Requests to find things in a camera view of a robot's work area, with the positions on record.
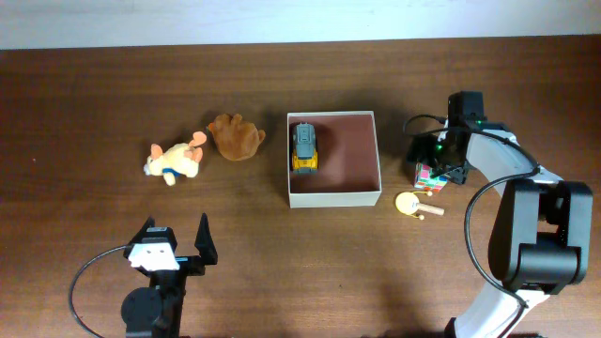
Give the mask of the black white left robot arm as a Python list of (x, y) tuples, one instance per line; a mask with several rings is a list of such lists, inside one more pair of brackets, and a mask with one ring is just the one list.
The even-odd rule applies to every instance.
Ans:
[(177, 256), (177, 238), (170, 227), (158, 227), (148, 218), (124, 250), (131, 267), (149, 279), (149, 285), (131, 291), (122, 301), (121, 318), (127, 337), (178, 337), (187, 279), (203, 276), (218, 263), (218, 253), (203, 214), (194, 240), (196, 255)]

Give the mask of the yellow wooden rattle drum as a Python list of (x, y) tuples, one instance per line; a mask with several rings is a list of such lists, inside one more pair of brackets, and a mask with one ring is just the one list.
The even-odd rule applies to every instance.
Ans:
[(423, 221), (425, 214), (443, 216), (445, 210), (441, 207), (434, 207), (420, 201), (419, 195), (432, 197), (431, 191), (421, 192), (401, 192), (394, 199), (394, 205), (398, 212), (411, 218)]

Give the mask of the white cardboard box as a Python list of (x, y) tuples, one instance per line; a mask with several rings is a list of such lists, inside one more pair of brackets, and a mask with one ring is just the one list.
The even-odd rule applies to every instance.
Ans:
[[(289, 113), (287, 194), (292, 208), (372, 207), (382, 192), (378, 137), (372, 111)], [(314, 127), (317, 170), (293, 169), (293, 130)]]

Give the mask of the yellow grey toy truck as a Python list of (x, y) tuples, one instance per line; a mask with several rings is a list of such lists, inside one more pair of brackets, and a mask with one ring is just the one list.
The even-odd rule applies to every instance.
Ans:
[(315, 127), (309, 123), (295, 126), (292, 135), (292, 170), (296, 174), (314, 173), (318, 169)]

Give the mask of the brown plush bear toy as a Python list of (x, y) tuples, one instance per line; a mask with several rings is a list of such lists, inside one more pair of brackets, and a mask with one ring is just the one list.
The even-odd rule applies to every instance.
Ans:
[(208, 131), (220, 154), (229, 161), (250, 159), (266, 138), (264, 130), (259, 130), (240, 114), (218, 115), (208, 124)]

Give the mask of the yellow plush pig toy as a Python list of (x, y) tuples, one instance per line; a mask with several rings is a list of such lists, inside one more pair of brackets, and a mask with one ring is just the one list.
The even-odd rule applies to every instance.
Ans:
[(175, 185), (178, 177), (196, 177), (203, 158), (201, 145), (207, 139), (204, 132), (196, 131), (190, 142), (178, 143), (167, 150), (163, 150), (158, 144), (152, 144), (143, 167), (145, 175), (162, 177), (168, 186)]

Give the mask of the colourful puzzle cube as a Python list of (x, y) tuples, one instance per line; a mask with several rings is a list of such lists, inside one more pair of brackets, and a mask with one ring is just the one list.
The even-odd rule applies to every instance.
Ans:
[(426, 164), (417, 163), (415, 165), (415, 175), (413, 186), (416, 189), (440, 192), (448, 183), (449, 178), (446, 175), (434, 177), (434, 171)]

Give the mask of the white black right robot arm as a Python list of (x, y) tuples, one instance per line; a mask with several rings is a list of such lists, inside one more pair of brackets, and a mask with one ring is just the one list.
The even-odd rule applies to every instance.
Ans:
[[(412, 134), (407, 160), (425, 176), (415, 184), (443, 178), (462, 185), (471, 170), (487, 183), (470, 199), (464, 240), (485, 285), (469, 309), (445, 327), (447, 337), (507, 337), (536, 305), (586, 276), (593, 216), (593, 192), (583, 182), (565, 181), (525, 150), (502, 123), (485, 116), (484, 97), (459, 91), (448, 99), (440, 128)], [(496, 191), (501, 202), (488, 242), (488, 266), (471, 243), (475, 204)]]

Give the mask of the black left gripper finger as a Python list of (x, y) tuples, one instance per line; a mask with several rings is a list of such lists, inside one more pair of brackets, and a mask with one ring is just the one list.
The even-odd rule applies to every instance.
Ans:
[(218, 253), (210, 234), (208, 215), (206, 213), (203, 213), (201, 216), (194, 241), (194, 247), (199, 252), (199, 256), (204, 265), (218, 264)]
[(146, 236), (146, 231), (154, 226), (155, 220), (152, 217), (148, 217), (141, 229), (128, 242), (127, 246), (132, 248), (135, 244), (141, 243), (142, 239)]

